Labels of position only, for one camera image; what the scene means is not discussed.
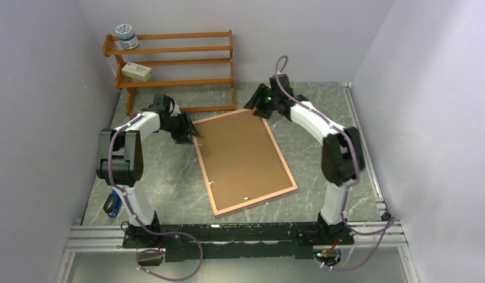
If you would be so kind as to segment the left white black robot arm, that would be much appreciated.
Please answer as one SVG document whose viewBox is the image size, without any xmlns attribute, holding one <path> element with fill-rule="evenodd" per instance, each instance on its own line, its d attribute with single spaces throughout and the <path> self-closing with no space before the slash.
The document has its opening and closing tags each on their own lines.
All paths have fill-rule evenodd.
<svg viewBox="0 0 485 283">
<path fill-rule="evenodd" d="M 147 248 L 160 242 L 161 231 L 140 181 L 144 171 L 142 143 L 160 131 L 169 133 L 176 144 L 191 144 L 200 136 L 172 97 L 156 94 L 148 108 L 135 111 L 124 125 L 101 130 L 97 146 L 97 177 L 113 189 L 103 210 L 115 218 L 126 208 L 130 232 L 138 233 L 139 242 Z"/>
</svg>

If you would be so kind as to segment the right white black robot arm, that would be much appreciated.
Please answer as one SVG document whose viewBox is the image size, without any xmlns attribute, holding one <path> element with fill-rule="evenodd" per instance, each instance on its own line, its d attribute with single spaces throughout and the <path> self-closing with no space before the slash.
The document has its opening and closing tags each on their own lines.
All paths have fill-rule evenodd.
<svg viewBox="0 0 485 283">
<path fill-rule="evenodd" d="M 277 112 L 304 128 L 320 143 L 321 171 L 327 187 L 316 234 L 321 243 L 330 245 L 341 232 L 347 231 L 348 194 L 365 168 L 360 132 L 356 127 L 344 127 L 332 121 L 305 96 L 294 95 L 286 74 L 274 75 L 269 82 L 270 85 L 258 85 L 244 108 L 264 119 Z"/>
</svg>

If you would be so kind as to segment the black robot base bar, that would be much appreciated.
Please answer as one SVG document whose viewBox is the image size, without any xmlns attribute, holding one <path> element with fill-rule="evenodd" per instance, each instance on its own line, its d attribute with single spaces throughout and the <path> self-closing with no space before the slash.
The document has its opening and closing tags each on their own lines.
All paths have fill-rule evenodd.
<svg viewBox="0 0 485 283">
<path fill-rule="evenodd" d="M 192 259 L 270 258 L 312 259 L 334 244 L 352 245 L 349 230 L 327 236 L 318 222 L 180 224 L 160 226 L 161 236 L 132 234 L 124 228 L 125 249 L 159 248 L 166 262 Z"/>
</svg>

